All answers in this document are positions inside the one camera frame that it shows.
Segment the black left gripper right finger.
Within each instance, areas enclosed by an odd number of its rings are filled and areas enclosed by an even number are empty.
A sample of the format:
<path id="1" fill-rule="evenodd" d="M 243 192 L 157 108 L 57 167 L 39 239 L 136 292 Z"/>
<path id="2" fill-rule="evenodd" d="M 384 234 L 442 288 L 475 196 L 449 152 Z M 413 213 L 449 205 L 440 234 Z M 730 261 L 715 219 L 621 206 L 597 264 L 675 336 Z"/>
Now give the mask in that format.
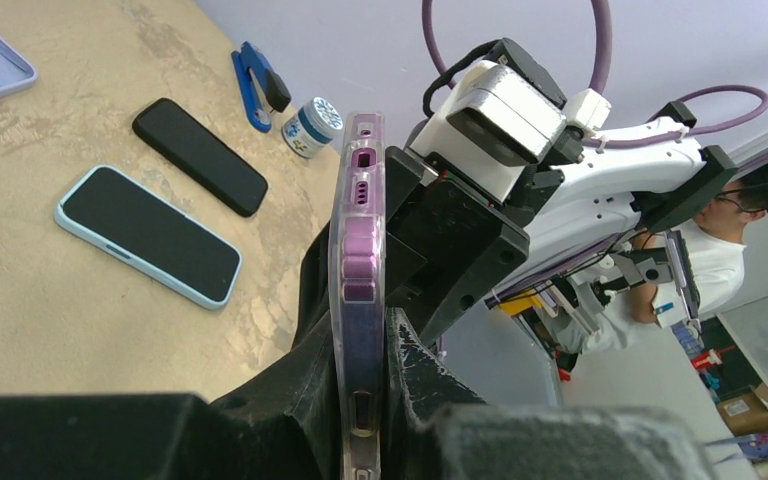
<path id="1" fill-rule="evenodd" d="M 704 448 L 664 411 L 493 405 L 388 309 L 386 479 L 712 479 Z"/>

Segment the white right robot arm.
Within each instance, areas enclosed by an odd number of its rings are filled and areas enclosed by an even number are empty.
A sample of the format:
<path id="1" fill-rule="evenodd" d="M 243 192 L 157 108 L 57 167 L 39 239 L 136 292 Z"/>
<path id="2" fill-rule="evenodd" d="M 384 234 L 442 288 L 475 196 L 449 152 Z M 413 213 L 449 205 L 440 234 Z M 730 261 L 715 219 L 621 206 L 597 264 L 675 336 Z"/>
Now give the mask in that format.
<path id="1" fill-rule="evenodd" d="M 587 334 L 618 293 L 657 284 L 659 325 L 696 320 L 698 271 L 678 226 L 734 172 L 664 109 L 590 145 L 553 105 L 475 90 L 387 150 L 387 301 L 426 341 L 472 305 L 526 299 Z"/>

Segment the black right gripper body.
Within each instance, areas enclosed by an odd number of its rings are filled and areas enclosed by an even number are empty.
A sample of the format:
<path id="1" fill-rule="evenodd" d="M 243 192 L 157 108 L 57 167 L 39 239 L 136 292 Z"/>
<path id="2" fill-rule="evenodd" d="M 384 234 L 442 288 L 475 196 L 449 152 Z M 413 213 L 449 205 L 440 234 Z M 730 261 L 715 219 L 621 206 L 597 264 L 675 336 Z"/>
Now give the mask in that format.
<path id="1" fill-rule="evenodd" d="M 430 345 L 529 256 L 525 232 L 547 194 L 560 182 L 540 172 L 536 190 L 518 186 L 499 206 L 449 170 L 407 151 L 385 151 L 386 303 L 404 310 L 420 340 Z"/>

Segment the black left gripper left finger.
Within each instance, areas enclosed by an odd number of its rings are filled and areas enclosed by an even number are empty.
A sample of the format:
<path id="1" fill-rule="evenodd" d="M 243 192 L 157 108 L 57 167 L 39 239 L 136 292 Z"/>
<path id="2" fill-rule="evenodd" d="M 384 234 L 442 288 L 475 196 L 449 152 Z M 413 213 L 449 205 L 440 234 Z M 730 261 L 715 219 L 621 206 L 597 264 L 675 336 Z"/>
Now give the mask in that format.
<path id="1" fill-rule="evenodd" d="M 194 394 L 1 396 L 0 479 L 336 479 L 338 401 L 321 232 L 291 350 L 213 402 Z"/>

